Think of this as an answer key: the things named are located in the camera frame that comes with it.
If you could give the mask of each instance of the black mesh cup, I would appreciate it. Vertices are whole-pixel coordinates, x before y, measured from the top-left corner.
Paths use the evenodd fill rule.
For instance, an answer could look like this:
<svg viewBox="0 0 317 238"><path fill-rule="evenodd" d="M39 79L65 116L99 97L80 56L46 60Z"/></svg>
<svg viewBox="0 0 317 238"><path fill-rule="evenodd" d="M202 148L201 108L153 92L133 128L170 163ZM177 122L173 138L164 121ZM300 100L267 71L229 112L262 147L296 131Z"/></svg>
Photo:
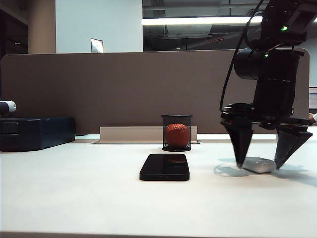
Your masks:
<svg viewBox="0 0 317 238"><path fill-rule="evenodd" d="M189 151L192 115L162 115L165 151Z"/></svg>

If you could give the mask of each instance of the white desk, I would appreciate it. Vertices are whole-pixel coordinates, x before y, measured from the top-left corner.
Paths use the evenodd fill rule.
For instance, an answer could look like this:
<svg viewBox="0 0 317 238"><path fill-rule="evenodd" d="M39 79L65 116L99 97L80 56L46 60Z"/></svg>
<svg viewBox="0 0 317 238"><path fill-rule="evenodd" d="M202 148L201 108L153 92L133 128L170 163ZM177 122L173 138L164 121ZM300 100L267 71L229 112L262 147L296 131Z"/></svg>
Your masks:
<svg viewBox="0 0 317 238"><path fill-rule="evenodd" d="M248 156L272 159L275 148L274 141L253 142ZM230 142L203 142L185 152L186 182L138 179L149 154L165 153L159 144L77 140L1 152L1 238L315 238L316 151L312 138L282 169L257 175L237 169Z"/></svg>

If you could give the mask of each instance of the black smartphone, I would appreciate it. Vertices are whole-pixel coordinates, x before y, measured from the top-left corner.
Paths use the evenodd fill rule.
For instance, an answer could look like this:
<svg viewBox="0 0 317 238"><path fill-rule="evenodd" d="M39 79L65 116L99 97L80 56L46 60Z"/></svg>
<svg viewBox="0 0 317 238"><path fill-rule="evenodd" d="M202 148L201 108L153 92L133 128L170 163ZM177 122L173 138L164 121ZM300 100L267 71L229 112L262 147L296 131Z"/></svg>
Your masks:
<svg viewBox="0 0 317 238"><path fill-rule="evenodd" d="M141 168L140 180L189 180L186 156L184 154L150 154Z"/></svg>

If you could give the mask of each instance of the cubicle divider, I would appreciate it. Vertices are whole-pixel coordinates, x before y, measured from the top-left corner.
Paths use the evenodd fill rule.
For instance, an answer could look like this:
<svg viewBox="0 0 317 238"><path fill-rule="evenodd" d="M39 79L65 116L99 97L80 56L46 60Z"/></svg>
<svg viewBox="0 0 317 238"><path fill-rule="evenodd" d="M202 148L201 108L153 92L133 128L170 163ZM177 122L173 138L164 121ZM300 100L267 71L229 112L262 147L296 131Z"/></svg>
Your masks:
<svg viewBox="0 0 317 238"><path fill-rule="evenodd" d="M218 108L233 52L8 55L1 61L2 98L17 103L17 117L75 117L78 134L97 134L100 126L160 126L163 114L193 115L198 133L226 133ZM297 78L294 116L306 118L307 51ZM252 102L255 86L233 71L224 105Z"/></svg>

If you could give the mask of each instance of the fluorescent light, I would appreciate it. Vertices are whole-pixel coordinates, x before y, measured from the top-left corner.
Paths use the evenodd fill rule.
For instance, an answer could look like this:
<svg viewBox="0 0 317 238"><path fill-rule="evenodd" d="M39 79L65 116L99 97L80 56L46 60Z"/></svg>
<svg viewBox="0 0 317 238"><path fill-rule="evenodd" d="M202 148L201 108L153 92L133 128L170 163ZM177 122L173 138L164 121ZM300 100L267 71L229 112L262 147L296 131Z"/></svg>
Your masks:
<svg viewBox="0 0 317 238"><path fill-rule="evenodd" d="M152 18L142 19L142 25L245 24L249 19L248 16ZM251 22L260 23L262 22L262 17L256 16Z"/></svg>

